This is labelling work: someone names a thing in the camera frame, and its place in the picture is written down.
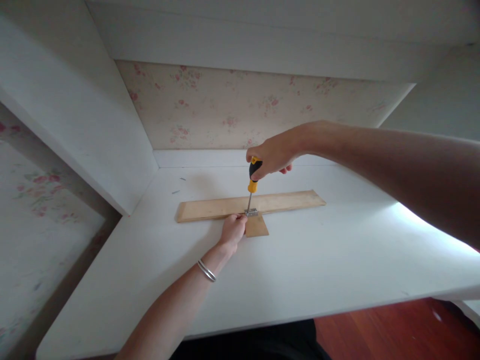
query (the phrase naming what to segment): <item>white desk surface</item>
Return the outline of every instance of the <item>white desk surface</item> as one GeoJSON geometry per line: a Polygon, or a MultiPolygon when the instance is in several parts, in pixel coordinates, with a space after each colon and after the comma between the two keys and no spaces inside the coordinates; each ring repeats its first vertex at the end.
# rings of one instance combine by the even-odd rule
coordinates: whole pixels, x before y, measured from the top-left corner
{"type": "MultiPolygon", "coordinates": [[[[233,152],[242,161],[235,164],[242,166],[224,167],[195,160],[192,151],[176,154],[175,166],[200,167],[158,170],[134,213],[121,219],[46,334],[39,360],[117,352],[151,303],[220,236],[221,220],[176,223],[179,203],[249,194],[244,151],[233,152]]],[[[220,159],[226,152],[218,154],[220,159]]],[[[270,236],[242,240],[212,286],[190,336],[480,284],[476,251],[352,172],[328,161],[319,164],[324,165],[296,166],[289,175],[271,174],[259,182],[258,194],[314,189],[327,205],[265,215],[270,236]]]]}

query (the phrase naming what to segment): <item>black screwdriver grip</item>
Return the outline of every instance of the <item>black screwdriver grip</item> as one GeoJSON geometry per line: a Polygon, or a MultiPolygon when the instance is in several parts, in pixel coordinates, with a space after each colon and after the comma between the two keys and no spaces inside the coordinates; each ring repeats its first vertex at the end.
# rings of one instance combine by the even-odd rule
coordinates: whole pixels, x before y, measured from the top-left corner
{"type": "Polygon", "coordinates": [[[255,163],[250,163],[250,180],[252,179],[252,174],[256,172],[260,167],[262,166],[263,161],[256,161],[255,163]]]}

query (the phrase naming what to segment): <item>metal bracket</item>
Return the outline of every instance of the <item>metal bracket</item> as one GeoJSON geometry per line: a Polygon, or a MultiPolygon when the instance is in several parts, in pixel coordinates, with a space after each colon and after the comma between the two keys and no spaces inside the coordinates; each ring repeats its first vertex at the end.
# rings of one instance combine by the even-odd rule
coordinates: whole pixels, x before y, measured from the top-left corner
{"type": "Polygon", "coordinates": [[[250,216],[258,216],[259,214],[256,208],[251,208],[249,212],[247,212],[247,209],[245,209],[244,211],[247,218],[250,216]]]}

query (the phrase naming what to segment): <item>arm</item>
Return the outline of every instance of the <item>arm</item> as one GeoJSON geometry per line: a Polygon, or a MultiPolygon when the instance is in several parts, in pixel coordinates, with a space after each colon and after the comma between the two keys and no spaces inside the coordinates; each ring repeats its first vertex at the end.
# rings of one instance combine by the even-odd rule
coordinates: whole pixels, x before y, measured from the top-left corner
{"type": "Polygon", "coordinates": [[[253,175],[292,169],[301,155],[362,175],[442,231],[480,248],[480,143],[329,121],[302,124],[249,148],[263,160],[253,175]]]}
{"type": "MultiPolygon", "coordinates": [[[[219,242],[202,257],[215,276],[237,250],[246,223],[245,215],[227,217],[219,242]]],[[[212,282],[197,264],[193,265],[150,306],[115,359],[169,359],[187,333],[210,286],[212,282]]]]}

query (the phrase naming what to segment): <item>yellow screwdriver handle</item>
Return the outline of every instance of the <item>yellow screwdriver handle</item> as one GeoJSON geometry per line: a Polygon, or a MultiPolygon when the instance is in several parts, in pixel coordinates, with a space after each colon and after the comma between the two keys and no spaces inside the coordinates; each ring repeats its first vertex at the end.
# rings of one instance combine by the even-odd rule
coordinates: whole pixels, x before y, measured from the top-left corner
{"type": "Polygon", "coordinates": [[[251,158],[251,163],[250,163],[250,169],[249,169],[249,173],[250,173],[250,184],[248,185],[248,191],[253,194],[253,193],[256,193],[257,192],[257,183],[258,183],[258,180],[257,181],[253,181],[252,180],[252,175],[254,172],[256,172],[258,169],[260,169],[260,167],[262,166],[263,162],[256,156],[253,156],[251,158]]]}

